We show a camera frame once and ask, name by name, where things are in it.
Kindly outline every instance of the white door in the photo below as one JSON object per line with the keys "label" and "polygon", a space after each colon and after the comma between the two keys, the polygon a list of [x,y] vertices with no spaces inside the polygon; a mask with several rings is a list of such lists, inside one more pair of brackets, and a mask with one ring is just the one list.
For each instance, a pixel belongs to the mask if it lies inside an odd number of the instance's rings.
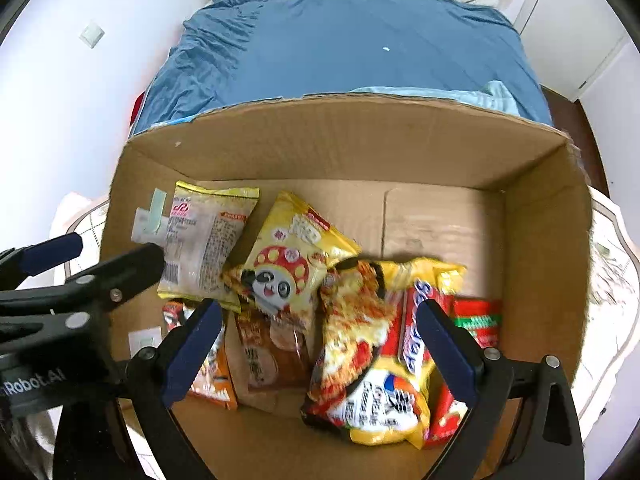
{"label": "white door", "polygon": [[538,0],[521,32],[540,84],[571,101],[624,34],[606,0]]}

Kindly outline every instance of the yellow snack bag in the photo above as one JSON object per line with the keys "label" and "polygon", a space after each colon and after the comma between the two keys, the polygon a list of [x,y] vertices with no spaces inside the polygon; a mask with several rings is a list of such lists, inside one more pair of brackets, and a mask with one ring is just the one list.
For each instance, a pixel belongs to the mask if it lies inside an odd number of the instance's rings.
{"label": "yellow snack bag", "polygon": [[327,267],[359,252],[309,204],[281,191],[242,268],[240,294],[268,316],[308,330]]}
{"label": "yellow snack bag", "polygon": [[206,189],[177,182],[158,296],[212,298],[239,312],[238,298],[220,274],[259,195],[255,187]]}
{"label": "yellow snack bag", "polygon": [[331,269],[320,288],[324,348],[303,420],[338,427],[358,444],[408,440],[421,449],[429,436],[434,363],[415,313],[425,299],[448,312],[449,294],[459,290],[465,268],[430,258],[406,264],[358,260],[345,268],[349,264]]}

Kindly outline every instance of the snack bag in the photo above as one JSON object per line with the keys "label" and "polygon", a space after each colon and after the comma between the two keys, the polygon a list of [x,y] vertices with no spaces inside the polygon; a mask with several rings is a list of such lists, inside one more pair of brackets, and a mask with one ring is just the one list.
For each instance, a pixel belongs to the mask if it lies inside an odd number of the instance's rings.
{"label": "snack bag", "polygon": [[359,252],[309,204],[282,191],[242,268],[240,294],[265,314],[308,330],[327,267]]}
{"label": "snack bag", "polygon": [[[457,298],[452,302],[452,309],[456,326],[466,328],[482,348],[498,345],[501,321],[498,301]],[[449,440],[456,433],[465,413],[466,404],[454,399],[447,385],[443,384],[427,444],[444,444]]]}
{"label": "snack bag", "polygon": [[[185,323],[189,316],[198,306],[197,301],[175,298],[168,301],[162,308],[164,322],[167,330],[172,330]],[[198,375],[191,385],[190,392],[199,397],[211,400],[215,404],[225,406],[228,410],[238,408],[238,400],[231,382],[229,366],[226,361],[225,352],[225,324],[216,337],[213,346],[204,360]]]}
{"label": "snack bag", "polygon": [[249,365],[250,392],[308,385],[311,366],[302,332],[249,306],[236,315],[236,325]]}
{"label": "snack bag", "polygon": [[[307,424],[337,427],[352,442],[368,446],[408,440],[423,447],[434,365],[415,313],[425,299],[436,299],[444,308],[449,299],[434,287],[446,278],[429,261],[360,260],[354,267],[344,268],[345,262],[330,270],[320,288],[324,348],[302,407]],[[461,277],[464,267],[442,272]]]}
{"label": "snack bag", "polygon": [[253,187],[205,189],[177,182],[164,247],[161,298],[213,298],[239,311],[238,298],[220,273],[258,202]]}
{"label": "snack bag", "polygon": [[240,282],[240,276],[242,276],[242,265],[228,267],[224,269],[221,274],[222,282],[225,284],[226,288],[242,297],[243,288],[242,283]]}

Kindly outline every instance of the barcode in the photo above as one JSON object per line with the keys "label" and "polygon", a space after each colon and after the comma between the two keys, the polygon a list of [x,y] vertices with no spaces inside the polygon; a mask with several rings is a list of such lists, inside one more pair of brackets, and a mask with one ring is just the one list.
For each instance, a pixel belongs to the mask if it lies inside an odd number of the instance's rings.
{"label": "barcode", "polygon": [[178,264],[164,264],[164,272],[162,273],[162,279],[166,282],[178,284]]}

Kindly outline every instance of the blue gripper pad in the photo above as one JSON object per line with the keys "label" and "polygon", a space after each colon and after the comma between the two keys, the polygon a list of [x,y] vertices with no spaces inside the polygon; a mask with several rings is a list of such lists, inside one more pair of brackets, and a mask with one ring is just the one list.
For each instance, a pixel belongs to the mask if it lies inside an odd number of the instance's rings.
{"label": "blue gripper pad", "polygon": [[37,276],[80,256],[82,237],[69,233],[22,250],[18,268],[28,276]]}
{"label": "blue gripper pad", "polygon": [[[464,337],[464,334],[455,332],[460,328],[453,324],[434,300],[423,301],[418,306],[415,319],[420,337],[433,357],[433,361],[440,370],[451,394],[456,400],[464,402],[471,408],[476,403],[478,396],[476,377],[482,372],[482,367],[479,370],[475,369],[454,340],[456,336]],[[476,344],[468,332],[462,330]]]}
{"label": "blue gripper pad", "polygon": [[[210,305],[206,312],[199,316],[198,310],[205,306],[206,301],[209,301]],[[168,333],[163,343],[170,341],[172,333],[175,332],[175,336],[179,336],[180,332],[177,331],[188,330],[191,326],[190,321],[191,323],[195,322],[195,327],[166,367],[165,383],[161,395],[162,402],[168,408],[174,402],[182,400],[187,394],[216,337],[222,330],[220,304],[217,301],[204,300],[182,327],[174,328]]]}

